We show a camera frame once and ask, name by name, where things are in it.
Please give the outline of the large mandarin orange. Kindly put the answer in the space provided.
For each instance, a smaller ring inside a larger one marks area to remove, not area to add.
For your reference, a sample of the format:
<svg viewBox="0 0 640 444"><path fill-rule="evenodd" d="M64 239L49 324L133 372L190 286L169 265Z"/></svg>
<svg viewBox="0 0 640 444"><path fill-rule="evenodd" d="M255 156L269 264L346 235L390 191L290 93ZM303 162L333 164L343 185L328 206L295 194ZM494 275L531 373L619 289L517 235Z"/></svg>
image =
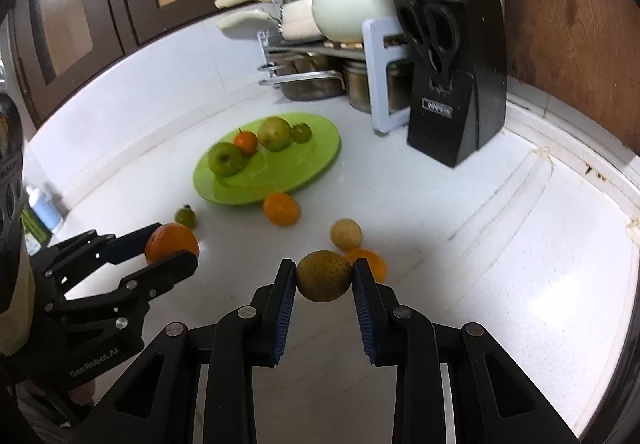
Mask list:
<svg viewBox="0 0 640 444"><path fill-rule="evenodd" d="M168 223L154 230L145 244L144 255L146 262L153 264L180 251L199 256L198 240L190 228L179 223Z"/></svg>

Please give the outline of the tan longan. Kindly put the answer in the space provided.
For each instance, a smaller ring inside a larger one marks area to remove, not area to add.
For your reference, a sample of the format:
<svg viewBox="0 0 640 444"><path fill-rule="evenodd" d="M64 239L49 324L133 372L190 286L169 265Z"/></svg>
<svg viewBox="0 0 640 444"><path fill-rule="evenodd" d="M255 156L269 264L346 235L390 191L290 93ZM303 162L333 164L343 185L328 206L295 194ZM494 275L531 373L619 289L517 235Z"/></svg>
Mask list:
<svg viewBox="0 0 640 444"><path fill-rule="evenodd" d="M361 246L363 234L355 220L345 218L337 220L331 226L330 238L335 247L348 251Z"/></svg>
<svg viewBox="0 0 640 444"><path fill-rule="evenodd" d="M340 254L319 250L307 254L296 265L297 288L308 300L331 302L349 290L352 266Z"/></svg>

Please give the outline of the green apple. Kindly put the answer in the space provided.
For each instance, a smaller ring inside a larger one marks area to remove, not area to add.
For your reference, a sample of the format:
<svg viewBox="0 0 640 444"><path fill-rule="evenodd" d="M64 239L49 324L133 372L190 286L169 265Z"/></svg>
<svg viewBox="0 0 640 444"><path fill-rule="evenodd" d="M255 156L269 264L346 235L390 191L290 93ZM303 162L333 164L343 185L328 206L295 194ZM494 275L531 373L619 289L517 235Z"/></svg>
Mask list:
<svg viewBox="0 0 640 444"><path fill-rule="evenodd" d="M214 175L228 178L242 171L246 161L238 146L231 142L220 142L208 150L207 164Z"/></svg>

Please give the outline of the small stemmed orange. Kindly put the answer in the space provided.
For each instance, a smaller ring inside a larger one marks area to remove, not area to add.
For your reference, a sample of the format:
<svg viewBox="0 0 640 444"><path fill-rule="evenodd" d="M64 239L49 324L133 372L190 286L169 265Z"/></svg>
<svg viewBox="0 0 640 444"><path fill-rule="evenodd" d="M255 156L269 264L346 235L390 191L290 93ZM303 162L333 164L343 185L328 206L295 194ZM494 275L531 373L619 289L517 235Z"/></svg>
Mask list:
<svg viewBox="0 0 640 444"><path fill-rule="evenodd" d="M232 143L243 157L253 156L258 149L258 137L252 131L239 130Z"/></svg>

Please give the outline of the yellow-green apple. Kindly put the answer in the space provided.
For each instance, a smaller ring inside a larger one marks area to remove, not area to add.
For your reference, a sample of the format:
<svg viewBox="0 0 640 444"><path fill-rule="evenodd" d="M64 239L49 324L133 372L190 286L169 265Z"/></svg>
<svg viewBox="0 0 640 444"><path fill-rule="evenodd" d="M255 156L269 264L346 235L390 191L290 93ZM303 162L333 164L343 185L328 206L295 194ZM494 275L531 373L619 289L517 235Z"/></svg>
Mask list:
<svg viewBox="0 0 640 444"><path fill-rule="evenodd" d="M292 126L281 117L269 117L259 126L258 142L270 152L285 149L292 142Z"/></svg>

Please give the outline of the dark green tomato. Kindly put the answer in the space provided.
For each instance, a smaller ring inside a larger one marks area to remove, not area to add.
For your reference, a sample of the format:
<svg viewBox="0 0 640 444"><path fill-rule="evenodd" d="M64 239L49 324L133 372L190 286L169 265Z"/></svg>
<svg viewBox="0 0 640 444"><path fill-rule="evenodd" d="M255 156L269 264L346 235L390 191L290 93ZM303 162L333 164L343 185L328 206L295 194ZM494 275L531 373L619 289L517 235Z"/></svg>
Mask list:
<svg viewBox="0 0 640 444"><path fill-rule="evenodd" d="M311 127L307 123L297 123L292 126L292 140L297 144L307 143L312 138Z"/></svg>

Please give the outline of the black kitchen scissors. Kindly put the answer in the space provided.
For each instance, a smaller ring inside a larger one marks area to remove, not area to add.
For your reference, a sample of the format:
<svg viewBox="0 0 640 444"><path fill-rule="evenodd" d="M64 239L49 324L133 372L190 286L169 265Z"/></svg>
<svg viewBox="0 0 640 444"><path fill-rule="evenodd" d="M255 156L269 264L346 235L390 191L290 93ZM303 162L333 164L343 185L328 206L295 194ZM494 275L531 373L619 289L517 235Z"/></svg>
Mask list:
<svg viewBox="0 0 640 444"><path fill-rule="evenodd" d="M399 22L409 42L439 86L449 86L461 43L454 13L439 0L398 0Z"/></svg>

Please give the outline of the blue capped bottle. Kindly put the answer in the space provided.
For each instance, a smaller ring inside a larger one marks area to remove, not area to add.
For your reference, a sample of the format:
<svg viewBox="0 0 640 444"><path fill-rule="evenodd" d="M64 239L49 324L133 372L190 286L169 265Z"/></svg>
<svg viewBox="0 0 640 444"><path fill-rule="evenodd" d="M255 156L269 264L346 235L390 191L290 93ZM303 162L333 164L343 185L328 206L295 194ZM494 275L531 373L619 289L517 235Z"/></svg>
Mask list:
<svg viewBox="0 0 640 444"><path fill-rule="evenodd" d="M64 220L62 214L55 207L50 197L40 188L27 185L29 207L35 213L39 221L47 227L52 234L57 233L62 227Z"/></svg>

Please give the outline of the small green tomato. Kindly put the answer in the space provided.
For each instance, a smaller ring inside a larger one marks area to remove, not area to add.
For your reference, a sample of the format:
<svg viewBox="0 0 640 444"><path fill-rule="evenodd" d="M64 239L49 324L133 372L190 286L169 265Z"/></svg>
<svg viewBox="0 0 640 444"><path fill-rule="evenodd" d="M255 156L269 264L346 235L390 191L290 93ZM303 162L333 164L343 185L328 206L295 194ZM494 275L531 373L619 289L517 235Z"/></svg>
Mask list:
<svg viewBox="0 0 640 444"><path fill-rule="evenodd" d="M189 230L194 230L198 226L198 219L190 204L185 204L176 211L174 221Z"/></svg>

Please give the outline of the small orange kumquat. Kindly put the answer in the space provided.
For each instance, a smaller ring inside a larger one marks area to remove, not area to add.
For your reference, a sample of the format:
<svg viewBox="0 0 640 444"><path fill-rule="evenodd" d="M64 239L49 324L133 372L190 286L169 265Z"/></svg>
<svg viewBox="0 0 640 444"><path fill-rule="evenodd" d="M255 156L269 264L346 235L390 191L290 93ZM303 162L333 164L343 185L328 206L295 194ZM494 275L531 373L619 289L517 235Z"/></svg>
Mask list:
<svg viewBox="0 0 640 444"><path fill-rule="evenodd" d="M368 249L352 248L344 254L344 258L349 264L354 264L359 259L366 260L375 281L385 282L387 266L377 253Z"/></svg>

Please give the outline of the orange tomato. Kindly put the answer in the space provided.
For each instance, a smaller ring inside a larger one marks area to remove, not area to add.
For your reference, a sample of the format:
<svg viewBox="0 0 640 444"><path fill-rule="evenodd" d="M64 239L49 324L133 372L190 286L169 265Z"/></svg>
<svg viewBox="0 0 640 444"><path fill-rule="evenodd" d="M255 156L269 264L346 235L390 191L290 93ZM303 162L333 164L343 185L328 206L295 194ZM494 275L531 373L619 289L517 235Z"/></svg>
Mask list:
<svg viewBox="0 0 640 444"><path fill-rule="evenodd" d="M286 193L273 193L262 202L262 212L274 225L287 227L294 225L300 216L299 204Z"/></svg>

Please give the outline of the green plate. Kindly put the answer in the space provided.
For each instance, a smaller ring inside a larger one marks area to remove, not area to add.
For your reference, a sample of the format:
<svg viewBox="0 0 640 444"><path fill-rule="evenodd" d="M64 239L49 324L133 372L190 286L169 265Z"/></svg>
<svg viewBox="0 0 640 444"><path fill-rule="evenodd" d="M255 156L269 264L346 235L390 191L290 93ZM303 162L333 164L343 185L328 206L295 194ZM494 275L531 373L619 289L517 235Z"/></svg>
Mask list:
<svg viewBox="0 0 640 444"><path fill-rule="evenodd" d="M259 147L255 155L243 160L243 169L228 178L211 171L208 157L202 155L192 176L198 196L223 206L256 204L272 193L297 190L324 172L341 148L336 125L308 112L286 112L281 117L292 126L308 124L310 140L302 144L293 142L278 152Z"/></svg>

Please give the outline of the black knife block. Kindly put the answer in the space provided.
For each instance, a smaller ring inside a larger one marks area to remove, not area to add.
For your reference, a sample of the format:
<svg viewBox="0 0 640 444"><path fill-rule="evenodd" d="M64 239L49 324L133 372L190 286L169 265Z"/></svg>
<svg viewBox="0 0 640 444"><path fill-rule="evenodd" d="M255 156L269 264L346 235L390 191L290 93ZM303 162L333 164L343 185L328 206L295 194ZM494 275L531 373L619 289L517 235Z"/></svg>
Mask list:
<svg viewBox="0 0 640 444"><path fill-rule="evenodd" d="M413 48L408 144L453 168L506 121L506 35L501 0L439 0L454 13L461 43L449 86L439 86Z"/></svg>

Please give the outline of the cream saucepan lower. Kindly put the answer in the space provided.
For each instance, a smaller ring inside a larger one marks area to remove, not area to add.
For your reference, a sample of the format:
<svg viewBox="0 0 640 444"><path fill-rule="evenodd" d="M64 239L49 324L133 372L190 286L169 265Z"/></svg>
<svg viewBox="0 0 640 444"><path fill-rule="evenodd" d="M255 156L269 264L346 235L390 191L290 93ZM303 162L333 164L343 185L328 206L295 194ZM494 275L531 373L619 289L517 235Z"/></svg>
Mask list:
<svg viewBox="0 0 640 444"><path fill-rule="evenodd" d="M311 8L312 0L297 0L284 4L279 17L273 17L258 8L233 11L217 22L217 27L219 30L228 30L244 22L265 22L269 26L276 26L286 42L318 41L323 38L323 34L314 20Z"/></svg>

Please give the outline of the white dish rack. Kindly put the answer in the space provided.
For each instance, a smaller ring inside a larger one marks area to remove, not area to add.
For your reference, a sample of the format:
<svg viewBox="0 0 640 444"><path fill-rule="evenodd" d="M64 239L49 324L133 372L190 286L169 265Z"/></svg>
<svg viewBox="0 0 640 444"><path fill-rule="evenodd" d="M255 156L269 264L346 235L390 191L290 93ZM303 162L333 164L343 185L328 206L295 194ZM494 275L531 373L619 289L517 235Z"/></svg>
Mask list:
<svg viewBox="0 0 640 444"><path fill-rule="evenodd" d="M352 107L372 116L376 133L387 134L409 122L413 66L397 19L368 19L363 40L354 45L331 41L293 44L274 28L258 32L265 62L270 53L311 53L329 57L345 82Z"/></svg>

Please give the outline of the wooden cutting board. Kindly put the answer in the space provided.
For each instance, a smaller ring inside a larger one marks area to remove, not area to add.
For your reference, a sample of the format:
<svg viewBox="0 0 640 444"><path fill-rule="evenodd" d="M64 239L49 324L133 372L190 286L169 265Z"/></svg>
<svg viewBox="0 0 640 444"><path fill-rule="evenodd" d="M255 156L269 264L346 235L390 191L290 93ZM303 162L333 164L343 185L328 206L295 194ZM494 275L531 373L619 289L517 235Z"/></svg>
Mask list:
<svg viewBox="0 0 640 444"><path fill-rule="evenodd" d="M503 0L510 76L639 148L635 0Z"/></svg>

